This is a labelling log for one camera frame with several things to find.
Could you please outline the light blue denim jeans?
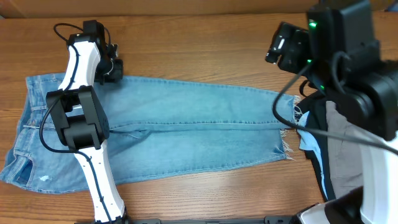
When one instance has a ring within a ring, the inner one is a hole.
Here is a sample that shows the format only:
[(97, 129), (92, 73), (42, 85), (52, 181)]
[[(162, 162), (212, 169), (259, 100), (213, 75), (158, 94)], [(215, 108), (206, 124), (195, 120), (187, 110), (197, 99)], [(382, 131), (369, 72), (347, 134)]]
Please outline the light blue denim jeans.
[[(45, 117), (45, 96), (61, 73), (26, 80), (27, 98), (1, 180), (45, 194), (86, 190), (76, 156)], [(95, 85), (109, 120), (108, 157), (117, 184), (224, 171), (287, 158), (277, 93), (145, 77)]]

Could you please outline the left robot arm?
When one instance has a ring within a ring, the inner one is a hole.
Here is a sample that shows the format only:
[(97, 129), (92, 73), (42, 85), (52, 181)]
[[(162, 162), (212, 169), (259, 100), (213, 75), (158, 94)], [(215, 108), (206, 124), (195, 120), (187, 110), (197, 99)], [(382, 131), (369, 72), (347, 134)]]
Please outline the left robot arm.
[(69, 61), (57, 91), (48, 92), (48, 110), (65, 154), (79, 162), (93, 200), (95, 223), (129, 223), (116, 188), (108, 159), (110, 134), (106, 113), (93, 88), (94, 83), (123, 79), (123, 61), (109, 30), (96, 20), (85, 21), (79, 33), (65, 40)]

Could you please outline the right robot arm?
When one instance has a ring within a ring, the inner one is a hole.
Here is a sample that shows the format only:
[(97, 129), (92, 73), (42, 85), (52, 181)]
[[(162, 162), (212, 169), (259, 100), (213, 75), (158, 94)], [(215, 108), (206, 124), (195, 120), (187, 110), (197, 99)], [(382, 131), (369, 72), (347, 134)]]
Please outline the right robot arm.
[(351, 136), (311, 133), (360, 145), (364, 184), (289, 222), (396, 223), (397, 62), (381, 59), (369, 1), (321, 1), (307, 11), (307, 24), (281, 22), (266, 61), (305, 77), (354, 125)]

